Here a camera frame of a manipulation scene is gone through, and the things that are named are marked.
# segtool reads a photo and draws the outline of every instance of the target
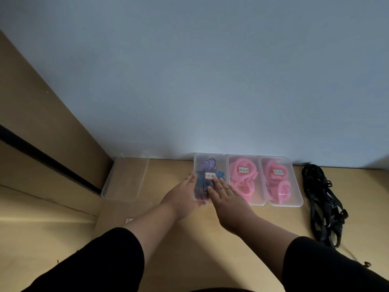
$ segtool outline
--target black sleeve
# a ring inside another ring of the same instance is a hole
[[[286,250],[285,291],[389,291],[389,282],[357,261],[307,237]]]
[[[138,239],[117,227],[38,277],[24,291],[137,291],[143,270]]]

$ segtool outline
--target black strap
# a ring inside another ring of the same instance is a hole
[[[337,248],[340,246],[342,228],[348,213],[329,189],[332,183],[319,166],[307,164],[302,174],[304,192],[311,204],[311,229],[315,239],[328,247]],[[337,237],[335,245],[331,238],[332,232]]]

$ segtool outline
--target person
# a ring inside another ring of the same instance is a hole
[[[92,240],[24,291],[137,291],[144,265],[173,224],[205,203],[193,200],[196,181],[190,172],[159,205]],[[208,193],[221,226],[239,236],[286,291],[389,291],[389,282],[381,276],[258,217],[231,185],[216,177],[213,181],[216,190],[209,187]],[[215,289],[247,291],[208,290]]]

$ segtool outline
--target gray wall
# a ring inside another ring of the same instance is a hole
[[[360,167],[389,152],[388,7],[0,0],[0,29],[112,157]]]

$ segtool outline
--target white label with red border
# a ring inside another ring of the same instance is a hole
[[[238,167],[239,173],[250,173],[250,168],[249,167]]]
[[[274,175],[285,175],[282,169],[273,169]]]
[[[215,176],[216,176],[216,173],[214,173],[214,172],[206,172],[204,174],[205,179],[213,179]]]

